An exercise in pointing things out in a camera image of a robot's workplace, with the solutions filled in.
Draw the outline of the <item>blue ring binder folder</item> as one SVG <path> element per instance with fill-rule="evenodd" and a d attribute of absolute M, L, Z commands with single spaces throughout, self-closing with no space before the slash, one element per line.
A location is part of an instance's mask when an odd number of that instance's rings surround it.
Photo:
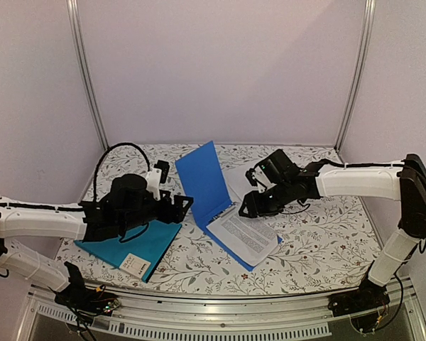
<path fill-rule="evenodd" d="M 207 225 L 230 210 L 238 210 L 239 213 L 241 202 L 232 201 L 229 195 L 214 143 L 210 141 L 191 151 L 177 160 L 175 167 L 184 193 L 194 198 L 191 210 L 196 225 L 222 248 L 207 231 Z"/>

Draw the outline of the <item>right arm base board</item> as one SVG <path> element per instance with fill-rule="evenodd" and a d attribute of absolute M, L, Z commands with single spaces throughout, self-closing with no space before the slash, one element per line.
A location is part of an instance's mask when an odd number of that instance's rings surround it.
<path fill-rule="evenodd" d="M 365 281 L 357 289 L 331 295 L 327 308 L 337 317 L 383 307 L 389 303 L 385 286 Z"/>

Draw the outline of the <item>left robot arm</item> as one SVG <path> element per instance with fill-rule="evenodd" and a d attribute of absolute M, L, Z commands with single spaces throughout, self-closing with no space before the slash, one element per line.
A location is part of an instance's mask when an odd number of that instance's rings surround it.
<path fill-rule="evenodd" d="M 102 198 L 69 205 L 19 202 L 0 196 L 0 268 L 14 271 L 64 297 L 76 308 L 91 303 L 91 293 L 72 266 L 61 265 L 28 247 L 11 243 L 13 237 L 62 237 L 81 242 L 120 238 L 153 220 L 181 223 L 192 197 L 160 189 L 159 170 L 143 177 L 125 174 L 113 179 Z"/>

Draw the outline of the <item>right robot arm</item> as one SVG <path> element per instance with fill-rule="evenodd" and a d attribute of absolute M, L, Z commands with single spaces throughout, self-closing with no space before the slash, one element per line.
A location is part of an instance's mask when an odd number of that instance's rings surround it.
<path fill-rule="evenodd" d="M 353 304 L 369 309 L 384 287 L 426 239 L 426 168 L 420 157 L 409 153 L 388 163 L 336 163 L 321 159 L 297 166 L 281 149 L 245 173 L 253 190 L 244 195 L 239 215 L 272 217 L 292 202 L 324 197 L 379 197 L 400 202 L 397 230 L 372 263 L 353 295 Z"/>

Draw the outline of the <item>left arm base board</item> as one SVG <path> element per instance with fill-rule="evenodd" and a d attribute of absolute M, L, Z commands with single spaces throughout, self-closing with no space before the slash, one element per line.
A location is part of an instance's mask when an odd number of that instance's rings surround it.
<path fill-rule="evenodd" d="M 55 302 L 90 315 L 111 315 L 121 306 L 118 296 L 106 290 L 105 285 L 96 288 L 70 284 L 55 293 Z"/>

